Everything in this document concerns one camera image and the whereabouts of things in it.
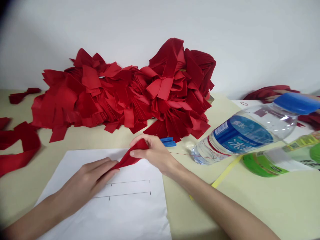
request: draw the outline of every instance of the drawn line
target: drawn line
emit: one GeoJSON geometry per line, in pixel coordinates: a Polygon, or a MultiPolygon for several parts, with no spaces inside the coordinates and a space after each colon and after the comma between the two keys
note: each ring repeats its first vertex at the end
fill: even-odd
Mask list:
{"type": "MultiPolygon", "coordinates": [[[[149,183],[150,183],[149,179],[148,180],[131,181],[131,182],[143,182],[143,181],[149,181],[149,183]]],[[[107,183],[106,185],[110,185],[110,184],[112,186],[113,184],[118,184],[118,183],[107,183]]]]}
{"type": "Polygon", "coordinates": [[[103,197],[109,197],[109,201],[110,201],[110,197],[123,196],[123,195],[132,195],[132,194],[139,194],[139,193],[127,193],[127,194],[119,194],[119,195],[111,195],[111,196],[103,196],[103,197]]]}

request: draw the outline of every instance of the hand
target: hand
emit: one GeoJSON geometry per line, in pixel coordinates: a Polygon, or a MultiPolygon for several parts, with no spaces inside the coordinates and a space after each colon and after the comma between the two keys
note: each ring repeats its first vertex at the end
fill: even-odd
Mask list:
{"type": "Polygon", "coordinates": [[[104,158],[83,165],[66,184],[56,193],[49,196],[52,208],[64,219],[76,213],[94,195],[102,190],[106,183],[119,169],[111,170],[118,161],[104,158]]]}
{"type": "Polygon", "coordinates": [[[157,167],[162,174],[166,176],[168,176],[177,167],[181,166],[181,164],[169,153],[167,148],[157,136],[141,134],[132,140],[130,146],[132,147],[142,138],[146,140],[147,144],[149,145],[149,149],[133,150],[130,152],[130,156],[147,159],[152,165],[157,167]]]}

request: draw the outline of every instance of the yellow strip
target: yellow strip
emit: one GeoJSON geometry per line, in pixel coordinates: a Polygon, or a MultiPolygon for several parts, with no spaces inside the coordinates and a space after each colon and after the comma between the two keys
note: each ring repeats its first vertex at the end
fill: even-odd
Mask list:
{"type": "Polygon", "coordinates": [[[226,176],[229,174],[232,168],[234,168],[235,165],[237,165],[238,162],[240,162],[242,158],[242,155],[238,156],[235,160],[233,160],[227,168],[220,174],[220,176],[213,182],[211,185],[214,188],[217,188],[219,184],[226,178],[226,176]]]}

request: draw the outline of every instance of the bottle cap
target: bottle cap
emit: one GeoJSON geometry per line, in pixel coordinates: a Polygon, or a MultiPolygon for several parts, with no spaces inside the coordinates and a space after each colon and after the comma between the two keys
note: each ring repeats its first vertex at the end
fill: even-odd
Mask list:
{"type": "Polygon", "coordinates": [[[285,93],[277,97],[273,102],[299,115],[308,115],[320,108],[320,101],[299,93],[285,93]]]}

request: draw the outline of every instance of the plastic water bottle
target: plastic water bottle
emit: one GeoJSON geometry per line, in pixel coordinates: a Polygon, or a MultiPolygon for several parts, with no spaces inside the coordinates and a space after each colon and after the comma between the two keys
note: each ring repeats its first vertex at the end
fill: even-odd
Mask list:
{"type": "Polygon", "coordinates": [[[296,127],[299,115],[307,115],[319,108],[317,100],[298,93],[285,93],[273,103],[237,112],[195,145],[191,154],[201,165],[245,154],[283,140],[296,127]]]}

